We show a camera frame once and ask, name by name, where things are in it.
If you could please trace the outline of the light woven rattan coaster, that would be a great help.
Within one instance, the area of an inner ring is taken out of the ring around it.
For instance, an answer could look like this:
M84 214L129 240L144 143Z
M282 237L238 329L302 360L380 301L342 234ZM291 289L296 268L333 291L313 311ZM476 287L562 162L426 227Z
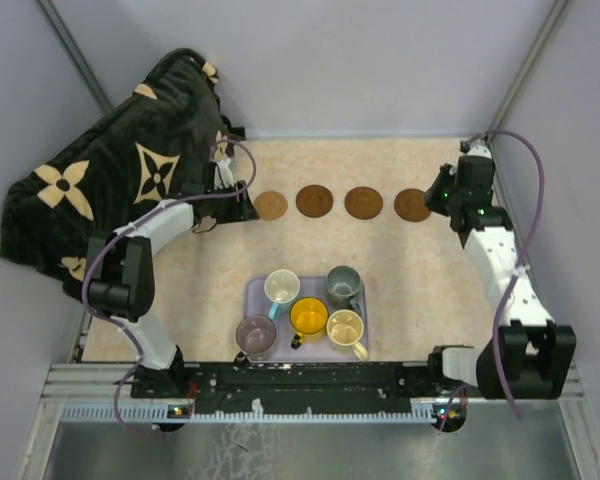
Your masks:
M254 207L261 220L274 221L287 212L288 202L280 192L265 191L254 200Z

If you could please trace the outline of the dark wooden coaster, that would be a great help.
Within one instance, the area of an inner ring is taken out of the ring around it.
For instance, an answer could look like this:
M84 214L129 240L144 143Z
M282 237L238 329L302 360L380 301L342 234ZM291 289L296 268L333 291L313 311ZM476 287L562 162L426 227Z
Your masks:
M307 185L300 189L295 198L298 211L308 218L327 215L334 203L332 192L323 185Z

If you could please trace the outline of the grey ceramic mug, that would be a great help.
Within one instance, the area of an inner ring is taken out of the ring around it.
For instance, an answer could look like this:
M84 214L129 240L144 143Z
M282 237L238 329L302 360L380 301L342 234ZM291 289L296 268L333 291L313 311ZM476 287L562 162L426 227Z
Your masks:
M339 309L352 310L361 316L360 299L363 282L359 273L352 267L336 266L326 275L327 299Z

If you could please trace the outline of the dark woven rattan coaster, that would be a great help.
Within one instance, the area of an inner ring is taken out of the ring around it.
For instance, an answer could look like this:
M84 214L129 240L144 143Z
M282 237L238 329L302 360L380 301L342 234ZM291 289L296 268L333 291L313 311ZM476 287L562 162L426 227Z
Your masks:
M218 225L218 222L213 217L204 217L199 223L195 224L191 231L193 234L200 235L213 231Z

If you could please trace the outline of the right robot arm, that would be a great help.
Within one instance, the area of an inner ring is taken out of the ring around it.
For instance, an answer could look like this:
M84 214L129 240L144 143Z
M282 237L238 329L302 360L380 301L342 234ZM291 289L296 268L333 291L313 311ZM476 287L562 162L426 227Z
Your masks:
M518 262L507 211L493 205L495 163L479 147L441 166L425 193L427 208L446 216L472 260L494 312L492 334L482 350L438 346L426 372L428 387L450 395L461 383L487 399L556 399L563 390L577 339L558 325Z

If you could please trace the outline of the cream mug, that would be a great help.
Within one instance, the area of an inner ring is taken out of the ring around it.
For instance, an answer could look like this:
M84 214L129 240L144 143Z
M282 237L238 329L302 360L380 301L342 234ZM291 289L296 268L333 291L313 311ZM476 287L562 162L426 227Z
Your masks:
M365 326L362 318L352 310L338 310L328 319L326 333L331 347L341 355L353 354L359 361L369 360L369 352L362 343Z

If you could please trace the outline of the brown wooden coaster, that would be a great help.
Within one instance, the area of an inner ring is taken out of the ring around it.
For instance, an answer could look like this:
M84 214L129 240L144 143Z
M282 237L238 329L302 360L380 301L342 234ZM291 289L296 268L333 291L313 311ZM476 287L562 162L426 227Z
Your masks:
M370 187L353 188L345 196L345 209L356 219L373 219L381 213L383 206L384 202L380 193Z

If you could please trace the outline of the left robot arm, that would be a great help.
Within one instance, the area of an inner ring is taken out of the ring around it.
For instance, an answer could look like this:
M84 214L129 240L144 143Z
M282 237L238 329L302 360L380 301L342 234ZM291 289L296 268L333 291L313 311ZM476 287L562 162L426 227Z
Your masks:
M137 219L110 232L96 232L89 239L81 301L92 316L127 336L137 351L136 366L154 371L152 383L166 396L186 389L188 373L177 366L179 347L164 331L153 307L153 258L205 217L219 224L256 219L248 194L255 176L252 172L248 180L233 185L221 178L210 190L190 184Z

